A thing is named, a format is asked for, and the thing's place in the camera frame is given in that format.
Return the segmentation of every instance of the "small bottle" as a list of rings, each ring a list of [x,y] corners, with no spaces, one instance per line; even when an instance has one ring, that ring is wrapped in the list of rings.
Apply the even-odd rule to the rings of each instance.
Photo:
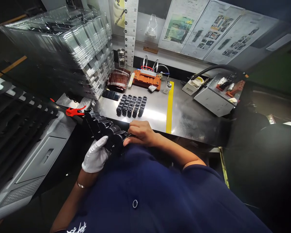
[[[125,49],[118,49],[117,50],[117,57],[119,60],[120,68],[125,68]]]
[[[168,83],[167,86],[165,87],[165,89],[163,90],[163,93],[168,94],[168,92],[171,89],[171,86],[172,86],[171,83]]]

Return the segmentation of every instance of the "yellow tape line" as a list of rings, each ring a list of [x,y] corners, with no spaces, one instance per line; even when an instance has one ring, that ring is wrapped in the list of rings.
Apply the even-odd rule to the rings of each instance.
[[[218,148],[220,152],[224,181],[225,181],[226,186],[230,188],[230,183],[229,183],[229,179],[227,178],[227,172],[226,172],[226,167],[225,167],[225,162],[224,162],[224,157],[223,157],[223,150],[222,150],[222,147],[218,147]]]
[[[167,118],[166,118],[166,133],[171,134],[171,120],[172,120],[172,101],[174,98],[174,82],[171,83],[171,89],[168,94]]]
[[[20,59],[18,59],[17,61],[15,61],[12,65],[9,65],[7,68],[5,68],[2,72],[3,73],[7,73],[9,72],[11,69],[13,69],[14,67],[16,67],[17,65],[19,65],[20,63],[22,63],[24,60],[26,60],[27,57],[26,56],[23,56],[21,57]]]

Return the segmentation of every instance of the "hand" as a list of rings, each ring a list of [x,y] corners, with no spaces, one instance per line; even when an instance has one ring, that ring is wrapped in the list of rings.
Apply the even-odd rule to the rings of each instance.
[[[127,146],[129,143],[142,144],[148,147],[154,147],[157,144],[157,139],[160,134],[155,133],[148,121],[133,120],[129,124],[129,134],[133,134],[136,137],[128,137],[124,140],[123,146]]]
[[[82,163],[82,169],[87,173],[99,172],[109,157],[109,153],[103,147],[108,140],[108,136],[103,136],[98,141],[94,141],[87,151],[84,161]]]

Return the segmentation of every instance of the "bracelet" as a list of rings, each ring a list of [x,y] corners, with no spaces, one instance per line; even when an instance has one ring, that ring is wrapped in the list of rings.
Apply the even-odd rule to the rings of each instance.
[[[79,184],[79,182],[78,182],[78,181],[77,181],[77,185],[78,185],[80,188],[87,188],[87,187],[85,187],[85,186],[83,186],[83,185]]]

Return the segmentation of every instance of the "green wall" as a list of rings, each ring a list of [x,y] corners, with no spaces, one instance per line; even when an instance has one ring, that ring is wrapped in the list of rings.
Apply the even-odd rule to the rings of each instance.
[[[291,54],[270,55],[253,69],[249,80],[291,94]]]

